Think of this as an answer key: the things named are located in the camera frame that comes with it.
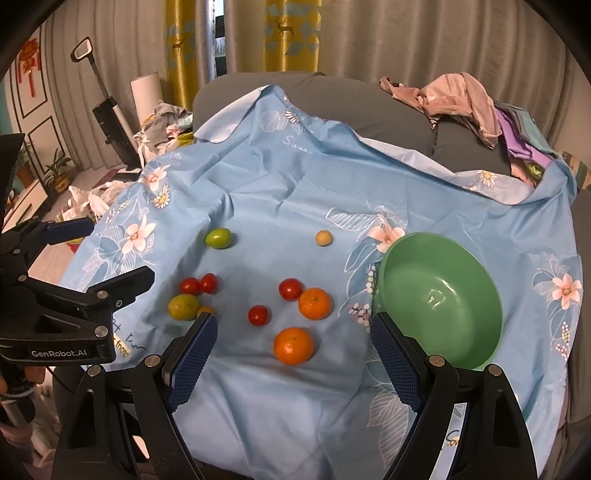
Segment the red cherry tomato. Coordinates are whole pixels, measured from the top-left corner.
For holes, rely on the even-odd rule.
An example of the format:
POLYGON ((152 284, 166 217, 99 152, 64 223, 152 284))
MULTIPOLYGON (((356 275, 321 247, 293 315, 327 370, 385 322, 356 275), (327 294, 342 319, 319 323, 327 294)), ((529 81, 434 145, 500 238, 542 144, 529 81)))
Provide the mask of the red cherry tomato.
POLYGON ((199 296, 202 292, 200 282, 197 278, 186 277, 179 285, 182 294, 199 296))
POLYGON ((206 273, 200 279, 200 287, 203 293, 215 294, 218 288, 217 277, 214 273, 206 273))
POLYGON ((304 292, 303 284, 300 280, 295 278, 287 278, 280 282, 279 293, 280 297, 286 301, 297 301, 304 292))
POLYGON ((247 319, 253 326, 264 326, 270 322, 270 310, 266 305, 253 305, 249 309, 247 319))

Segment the orange mandarin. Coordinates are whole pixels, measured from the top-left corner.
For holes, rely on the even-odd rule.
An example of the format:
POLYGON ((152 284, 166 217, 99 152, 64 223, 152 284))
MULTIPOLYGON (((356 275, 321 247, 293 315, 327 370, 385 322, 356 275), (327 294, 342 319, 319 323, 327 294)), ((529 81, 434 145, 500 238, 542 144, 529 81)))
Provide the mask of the orange mandarin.
POLYGON ((308 330, 297 327, 283 329, 273 341, 273 354, 281 363, 290 366, 303 364, 314 354, 314 339, 308 330))
POLYGON ((322 320, 332 313, 332 297, 324 289, 308 288, 298 298, 297 307, 304 318, 322 320))

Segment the small tan round fruit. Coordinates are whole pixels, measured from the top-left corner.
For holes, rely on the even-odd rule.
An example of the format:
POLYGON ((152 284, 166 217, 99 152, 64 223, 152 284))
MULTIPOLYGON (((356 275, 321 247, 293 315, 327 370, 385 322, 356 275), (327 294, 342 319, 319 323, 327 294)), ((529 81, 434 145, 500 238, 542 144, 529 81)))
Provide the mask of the small tan round fruit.
POLYGON ((315 241, 318 246, 325 247, 332 244, 334 237, 332 237, 332 233, 329 230, 321 230, 315 235, 315 241))

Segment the potted green plant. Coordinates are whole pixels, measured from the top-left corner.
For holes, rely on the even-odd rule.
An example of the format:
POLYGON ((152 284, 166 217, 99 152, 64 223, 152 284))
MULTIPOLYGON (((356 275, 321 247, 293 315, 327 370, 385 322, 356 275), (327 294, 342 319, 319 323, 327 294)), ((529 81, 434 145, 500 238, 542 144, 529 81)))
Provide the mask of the potted green plant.
POLYGON ((56 148, 52 162, 47 166, 44 185, 51 187, 58 195, 64 193, 70 185, 67 170, 71 164, 72 159, 62 149, 56 148))

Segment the yellow green lime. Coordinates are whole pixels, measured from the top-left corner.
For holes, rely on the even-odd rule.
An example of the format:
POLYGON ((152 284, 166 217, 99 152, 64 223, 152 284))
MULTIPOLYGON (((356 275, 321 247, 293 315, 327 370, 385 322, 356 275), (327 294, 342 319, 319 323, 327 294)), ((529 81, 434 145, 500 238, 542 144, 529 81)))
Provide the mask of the yellow green lime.
POLYGON ((200 303, 197 296, 179 294, 174 296, 167 305, 169 316, 174 320, 188 321, 197 317, 200 303))

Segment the small orange kumquat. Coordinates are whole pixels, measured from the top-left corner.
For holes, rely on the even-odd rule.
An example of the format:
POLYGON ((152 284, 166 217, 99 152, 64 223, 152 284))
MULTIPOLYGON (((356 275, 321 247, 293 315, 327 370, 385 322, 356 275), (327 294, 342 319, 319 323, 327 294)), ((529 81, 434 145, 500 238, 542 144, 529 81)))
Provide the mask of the small orange kumquat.
POLYGON ((211 306, 206 306, 206 305, 201 306, 197 311, 197 316, 204 315, 204 314, 214 315, 215 310, 211 306))

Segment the upright vacuum cleaner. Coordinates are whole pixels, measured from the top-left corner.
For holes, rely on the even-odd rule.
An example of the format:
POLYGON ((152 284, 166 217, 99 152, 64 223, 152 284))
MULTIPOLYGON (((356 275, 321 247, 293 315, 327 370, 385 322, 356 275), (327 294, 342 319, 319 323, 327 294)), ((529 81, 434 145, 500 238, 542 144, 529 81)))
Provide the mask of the upright vacuum cleaner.
POLYGON ((141 162, 133 133, 119 104, 106 89, 93 55, 91 39, 88 36, 73 48, 70 59, 73 63, 87 60, 96 77, 103 100, 92 109, 92 113, 105 136, 105 143, 112 147, 127 171, 139 169, 141 162))

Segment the green round fruit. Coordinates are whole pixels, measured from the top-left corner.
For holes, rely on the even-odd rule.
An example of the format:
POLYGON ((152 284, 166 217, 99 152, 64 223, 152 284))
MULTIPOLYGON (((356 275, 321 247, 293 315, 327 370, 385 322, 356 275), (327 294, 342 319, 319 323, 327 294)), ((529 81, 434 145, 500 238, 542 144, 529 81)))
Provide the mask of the green round fruit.
POLYGON ((232 233, 228 228, 216 228, 207 233, 205 244, 214 249, 225 249, 231 246, 232 233))

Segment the clothes heap on chair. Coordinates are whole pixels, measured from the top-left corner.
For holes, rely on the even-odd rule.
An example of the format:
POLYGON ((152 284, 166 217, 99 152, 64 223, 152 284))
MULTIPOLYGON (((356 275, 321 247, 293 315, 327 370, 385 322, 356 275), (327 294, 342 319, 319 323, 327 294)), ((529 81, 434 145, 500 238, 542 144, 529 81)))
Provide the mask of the clothes heap on chair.
POLYGON ((140 165, 157 156, 193 143, 193 114, 160 101, 133 135, 140 165))

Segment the white cylinder lamp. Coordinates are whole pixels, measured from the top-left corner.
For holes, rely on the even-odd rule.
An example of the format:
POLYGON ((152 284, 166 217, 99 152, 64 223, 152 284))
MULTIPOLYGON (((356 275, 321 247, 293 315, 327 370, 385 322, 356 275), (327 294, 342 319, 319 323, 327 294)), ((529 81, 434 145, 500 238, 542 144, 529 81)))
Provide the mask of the white cylinder lamp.
POLYGON ((142 123, 163 99, 159 74, 154 72, 138 77, 130 82, 130 88, 137 119, 142 123))

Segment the green plastic bowl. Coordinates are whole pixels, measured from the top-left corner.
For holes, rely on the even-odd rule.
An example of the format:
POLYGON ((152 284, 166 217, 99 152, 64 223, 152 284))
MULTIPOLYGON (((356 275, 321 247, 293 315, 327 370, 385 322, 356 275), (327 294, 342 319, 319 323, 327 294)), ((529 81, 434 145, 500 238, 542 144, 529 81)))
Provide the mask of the green plastic bowl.
POLYGON ((503 331, 500 294, 486 268, 465 247, 430 232, 408 234, 380 262, 375 309, 429 355, 480 370, 503 331))

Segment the light blue floral sheet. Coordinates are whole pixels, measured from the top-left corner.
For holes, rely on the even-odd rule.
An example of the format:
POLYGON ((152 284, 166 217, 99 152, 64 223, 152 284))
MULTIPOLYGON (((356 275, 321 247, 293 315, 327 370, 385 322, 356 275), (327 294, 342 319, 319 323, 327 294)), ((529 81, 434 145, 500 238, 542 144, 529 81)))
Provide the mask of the light blue floral sheet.
POLYGON ((214 273, 218 338, 190 400, 175 414, 198 460, 253 479, 380 479, 410 430, 370 344, 377 268, 394 241, 429 231, 467 248, 503 305, 494 362, 522 408, 536 463, 550 456, 583 294, 571 205, 576 183, 556 162, 537 187, 485 170, 454 173, 429 157, 363 138, 298 110, 276 86, 253 90, 208 120, 192 145, 149 162, 79 247, 65 287, 140 266, 155 280, 114 316, 115 366, 162 352, 185 331, 167 312, 180 281, 214 273), (231 246, 207 233, 228 228, 231 246), (329 230, 334 241, 318 246, 329 230), (332 297, 304 318, 280 282, 332 297), (253 305, 270 322, 253 326, 253 305), (281 363, 273 341, 308 330, 315 351, 281 363))

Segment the red Chinese knot decoration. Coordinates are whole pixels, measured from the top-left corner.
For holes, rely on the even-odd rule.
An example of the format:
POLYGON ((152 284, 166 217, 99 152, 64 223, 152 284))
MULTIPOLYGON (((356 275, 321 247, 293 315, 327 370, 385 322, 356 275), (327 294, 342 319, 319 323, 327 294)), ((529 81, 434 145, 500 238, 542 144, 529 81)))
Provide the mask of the red Chinese knot decoration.
POLYGON ((17 56, 16 79, 24 83, 31 98, 37 97, 37 85, 42 73, 41 46, 38 37, 28 39, 17 56))

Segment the yellow patterned curtain left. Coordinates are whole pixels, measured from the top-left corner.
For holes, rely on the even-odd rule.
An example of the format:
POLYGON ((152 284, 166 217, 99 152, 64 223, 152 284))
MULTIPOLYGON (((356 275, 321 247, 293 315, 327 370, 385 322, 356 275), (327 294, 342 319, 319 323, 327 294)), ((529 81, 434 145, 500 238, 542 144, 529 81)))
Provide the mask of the yellow patterned curtain left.
POLYGON ((194 1, 165 1, 164 37, 171 102, 189 109, 198 90, 194 1))

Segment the yellow patterned curtain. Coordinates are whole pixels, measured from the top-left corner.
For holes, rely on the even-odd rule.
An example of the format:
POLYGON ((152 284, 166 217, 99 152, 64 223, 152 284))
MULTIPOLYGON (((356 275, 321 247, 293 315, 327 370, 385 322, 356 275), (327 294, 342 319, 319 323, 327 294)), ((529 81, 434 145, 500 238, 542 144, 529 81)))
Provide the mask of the yellow patterned curtain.
POLYGON ((322 1, 266 1, 263 69, 271 72, 318 70, 322 1))
POLYGON ((164 37, 171 102, 189 109, 198 90, 194 1, 165 1, 164 37))

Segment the purple cloth pile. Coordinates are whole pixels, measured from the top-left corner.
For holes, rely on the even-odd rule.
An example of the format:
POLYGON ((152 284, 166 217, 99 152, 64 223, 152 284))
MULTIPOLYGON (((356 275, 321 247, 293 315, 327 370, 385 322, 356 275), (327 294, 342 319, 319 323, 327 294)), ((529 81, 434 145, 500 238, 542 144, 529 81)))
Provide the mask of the purple cloth pile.
POLYGON ((511 165, 511 175, 537 186, 552 161, 560 158, 530 113, 517 106, 496 102, 495 108, 511 165))

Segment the yellow patterned curtain right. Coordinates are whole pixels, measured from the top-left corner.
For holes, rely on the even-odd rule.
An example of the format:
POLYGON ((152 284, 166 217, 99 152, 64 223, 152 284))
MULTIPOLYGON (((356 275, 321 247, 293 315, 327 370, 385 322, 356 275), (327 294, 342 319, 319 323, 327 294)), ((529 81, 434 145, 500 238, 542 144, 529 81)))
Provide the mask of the yellow patterned curtain right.
POLYGON ((271 72, 318 70, 322 1, 266 1, 263 69, 271 72))

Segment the grey sofa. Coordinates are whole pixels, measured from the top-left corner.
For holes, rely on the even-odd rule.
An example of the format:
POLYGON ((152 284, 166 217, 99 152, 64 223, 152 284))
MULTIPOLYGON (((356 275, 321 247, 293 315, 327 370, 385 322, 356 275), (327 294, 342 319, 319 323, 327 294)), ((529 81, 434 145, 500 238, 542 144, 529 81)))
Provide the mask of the grey sofa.
POLYGON ((235 73, 200 89, 192 103, 193 128, 250 91, 279 85, 297 108, 322 119, 341 121, 363 137, 416 150, 453 172, 486 170, 509 175, 503 142, 487 148, 466 126, 449 116, 435 128, 428 118, 392 98, 375 84, 321 73, 235 73))

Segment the pink cloth pile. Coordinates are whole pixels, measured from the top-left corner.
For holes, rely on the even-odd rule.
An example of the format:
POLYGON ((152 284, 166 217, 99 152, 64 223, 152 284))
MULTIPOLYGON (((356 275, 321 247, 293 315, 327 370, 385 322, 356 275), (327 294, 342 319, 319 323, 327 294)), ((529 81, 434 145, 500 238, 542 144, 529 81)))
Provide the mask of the pink cloth pile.
POLYGON ((435 129, 444 116, 470 129, 489 149, 502 135, 493 99, 485 87, 467 72, 443 74, 423 88, 380 79, 380 88, 394 99, 423 113, 435 129))

